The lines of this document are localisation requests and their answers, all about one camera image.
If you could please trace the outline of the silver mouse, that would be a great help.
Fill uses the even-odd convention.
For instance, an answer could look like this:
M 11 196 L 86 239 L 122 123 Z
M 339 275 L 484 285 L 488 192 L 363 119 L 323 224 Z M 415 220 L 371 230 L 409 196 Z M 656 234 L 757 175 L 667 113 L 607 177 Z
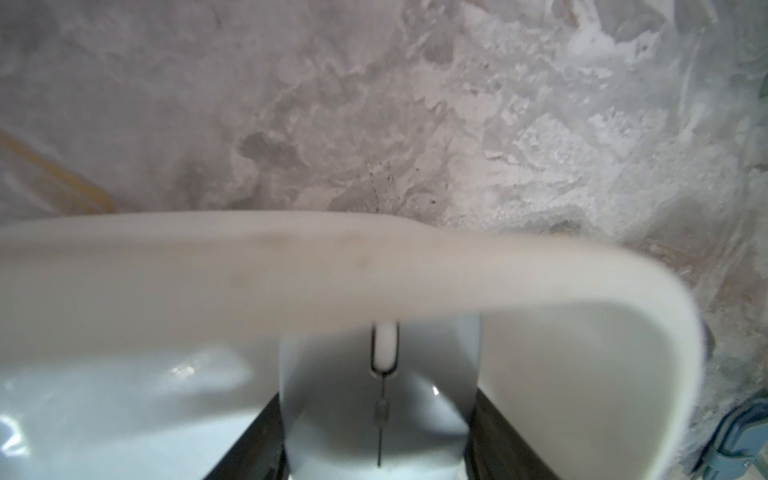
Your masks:
M 479 316 L 382 321 L 279 348 L 293 479 L 459 479 L 478 390 Z

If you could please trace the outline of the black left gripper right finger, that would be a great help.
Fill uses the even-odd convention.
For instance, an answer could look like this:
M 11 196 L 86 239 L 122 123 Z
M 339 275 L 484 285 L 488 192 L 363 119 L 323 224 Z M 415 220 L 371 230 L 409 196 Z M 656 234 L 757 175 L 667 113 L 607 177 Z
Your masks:
M 464 452 L 469 480 L 559 480 L 482 390 Z

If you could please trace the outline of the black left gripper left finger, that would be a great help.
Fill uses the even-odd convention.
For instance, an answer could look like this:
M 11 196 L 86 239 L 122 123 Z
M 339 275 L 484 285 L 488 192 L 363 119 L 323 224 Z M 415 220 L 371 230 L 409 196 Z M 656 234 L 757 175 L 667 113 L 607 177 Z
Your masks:
M 283 480 L 288 478 L 280 397 L 276 394 L 237 439 L 205 480 Z

